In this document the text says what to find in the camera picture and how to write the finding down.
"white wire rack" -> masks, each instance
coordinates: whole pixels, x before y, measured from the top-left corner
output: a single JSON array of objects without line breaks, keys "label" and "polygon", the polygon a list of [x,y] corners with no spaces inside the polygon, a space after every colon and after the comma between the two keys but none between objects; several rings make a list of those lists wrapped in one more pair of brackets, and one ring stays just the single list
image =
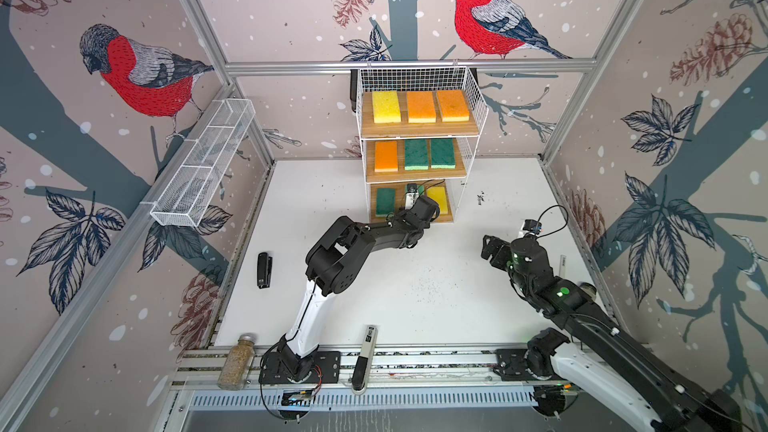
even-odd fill
[{"label": "white wire rack", "polygon": [[197,227],[254,119],[254,104],[225,99],[150,214],[161,226]]},{"label": "white wire rack", "polygon": [[[446,131],[446,133],[440,133],[439,130],[431,130],[428,133],[419,136],[398,136],[397,134],[391,137],[377,137],[366,138],[363,133],[363,95],[367,92],[375,92],[380,90],[395,90],[398,92],[408,91],[429,91],[429,90],[461,90],[464,93],[464,97],[467,101],[469,110],[472,113],[472,118],[477,124],[476,132],[471,133],[454,133],[453,131]],[[464,187],[468,183],[469,173],[472,170],[472,164],[475,161],[475,155],[477,153],[478,144],[480,142],[480,136],[482,135],[483,128],[485,127],[485,120],[488,117],[488,105],[485,103],[485,97],[480,92],[480,87],[475,80],[475,77],[466,66],[442,66],[442,67],[393,67],[393,68],[366,68],[360,69],[357,75],[357,103],[356,103],[356,120],[357,131],[360,135],[360,143],[362,150],[362,175],[365,183],[366,191],[366,205],[368,207],[369,216],[371,215],[372,206],[372,185],[367,180],[367,152],[368,147],[371,146],[369,140],[386,140],[386,139],[423,139],[423,138],[438,138],[438,137],[453,137],[458,143],[459,151],[461,152],[462,160],[466,168],[466,176],[461,178],[446,178],[446,192],[448,194],[448,202],[451,208],[452,218],[456,219],[456,212],[458,206],[461,203],[462,196],[464,194]],[[391,180],[391,182],[398,184],[394,186],[399,194],[399,189],[404,188],[405,184],[399,184],[400,182],[424,182],[424,179],[415,178],[418,175],[413,175],[409,178],[408,175],[403,175],[397,179]]]}]

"wire basket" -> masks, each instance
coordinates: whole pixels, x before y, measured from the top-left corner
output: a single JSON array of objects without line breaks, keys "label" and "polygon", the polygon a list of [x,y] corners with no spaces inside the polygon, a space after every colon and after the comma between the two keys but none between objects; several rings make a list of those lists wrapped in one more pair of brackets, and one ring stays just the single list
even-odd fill
[{"label": "wire basket", "polygon": [[195,139],[150,214],[161,226],[197,227],[255,117],[246,99],[225,99]]},{"label": "wire basket", "polygon": [[361,140],[370,140],[362,133],[362,94],[381,90],[396,90],[398,92],[430,91],[430,90],[460,90],[464,92],[469,110],[478,126],[480,136],[488,116],[488,104],[480,92],[480,87],[474,75],[466,66],[442,67],[369,67],[360,69],[357,74],[357,131]]}]

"spice bottle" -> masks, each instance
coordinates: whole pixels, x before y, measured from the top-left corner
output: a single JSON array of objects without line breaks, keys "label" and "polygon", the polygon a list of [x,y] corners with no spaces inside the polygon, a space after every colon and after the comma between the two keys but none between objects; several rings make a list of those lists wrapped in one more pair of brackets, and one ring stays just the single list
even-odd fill
[{"label": "spice bottle", "polygon": [[237,345],[230,349],[224,366],[221,368],[221,374],[219,374],[217,384],[220,389],[242,390],[245,387],[250,362],[254,360],[255,343],[256,336],[254,334],[243,334],[237,340]]}]

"three-tier shelf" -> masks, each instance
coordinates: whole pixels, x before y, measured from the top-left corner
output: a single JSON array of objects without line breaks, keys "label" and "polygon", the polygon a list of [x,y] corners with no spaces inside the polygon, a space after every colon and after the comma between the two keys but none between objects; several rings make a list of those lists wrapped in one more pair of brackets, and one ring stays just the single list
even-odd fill
[{"label": "three-tier shelf", "polygon": [[[400,102],[400,123],[373,122],[372,92],[396,90]],[[470,111],[468,122],[443,122],[440,105],[433,94],[437,121],[435,123],[408,123],[408,91],[461,90]],[[477,81],[466,66],[445,67],[382,67],[379,64],[360,69],[357,74],[356,94],[357,129],[362,149],[362,174],[366,184],[366,204],[371,222],[383,222],[376,216],[376,191],[379,188],[396,190],[395,208],[405,205],[405,189],[409,183],[445,186],[450,211],[441,211],[435,222],[453,222],[461,203],[464,188],[475,161],[480,135],[488,117],[488,105],[480,93]],[[405,141],[409,139],[453,139],[456,168],[405,169]],[[374,172],[376,141],[397,140],[397,172]]]}]

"gray floor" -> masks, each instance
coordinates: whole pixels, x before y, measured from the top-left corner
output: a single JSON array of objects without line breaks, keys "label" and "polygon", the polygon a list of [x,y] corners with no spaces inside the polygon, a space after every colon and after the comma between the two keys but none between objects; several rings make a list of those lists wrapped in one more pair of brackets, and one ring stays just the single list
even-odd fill
[{"label": "gray floor", "polygon": [[313,411],[301,424],[288,423],[263,410],[191,412],[184,432],[209,430],[293,430],[295,432],[584,432],[632,429],[613,412],[581,393],[562,419],[544,418],[532,408],[456,408],[368,410],[361,412]]}]

